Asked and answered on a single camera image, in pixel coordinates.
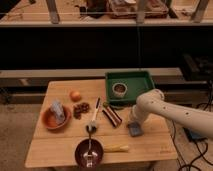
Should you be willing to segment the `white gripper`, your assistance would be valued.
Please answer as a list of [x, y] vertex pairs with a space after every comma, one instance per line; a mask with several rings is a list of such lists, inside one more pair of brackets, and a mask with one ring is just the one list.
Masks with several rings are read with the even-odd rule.
[[144, 122], [144, 119], [145, 119], [145, 116], [140, 110], [132, 108], [128, 116], [128, 123], [129, 124], [137, 123], [141, 125]]

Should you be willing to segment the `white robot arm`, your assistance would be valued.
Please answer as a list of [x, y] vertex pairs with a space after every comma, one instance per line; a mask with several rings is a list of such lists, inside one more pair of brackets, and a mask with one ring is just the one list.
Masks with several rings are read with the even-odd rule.
[[148, 115], [170, 119], [200, 135], [213, 139], [213, 113], [165, 102], [164, 93], [152, 89], [139, 95], [129, 114], [129, 122], [142, 124]]

